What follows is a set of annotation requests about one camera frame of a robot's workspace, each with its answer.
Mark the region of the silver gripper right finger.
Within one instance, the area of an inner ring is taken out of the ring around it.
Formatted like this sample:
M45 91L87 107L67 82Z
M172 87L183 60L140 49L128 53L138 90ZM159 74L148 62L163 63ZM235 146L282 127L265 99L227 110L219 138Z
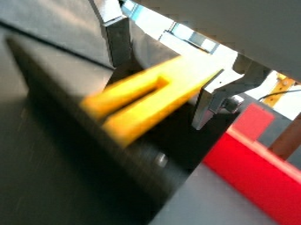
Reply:
M231 71L241 74L239 79L223 83L222 78L230 78L230 75L223 76L225 72L221 71L201 88L191 121L191 126L197 130L203 128L222 108L226 108L231 113L238 110L243 99L237 98L237 95L257 88L263 83L271 69L245 55L238 54Z

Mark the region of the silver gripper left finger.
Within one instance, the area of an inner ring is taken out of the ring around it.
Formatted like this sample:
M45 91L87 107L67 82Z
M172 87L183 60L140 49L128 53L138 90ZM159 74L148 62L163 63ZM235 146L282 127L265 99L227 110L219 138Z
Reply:
M88 0L100 23L107 52L114 67L131 58L130 19L122 13L119 0Z

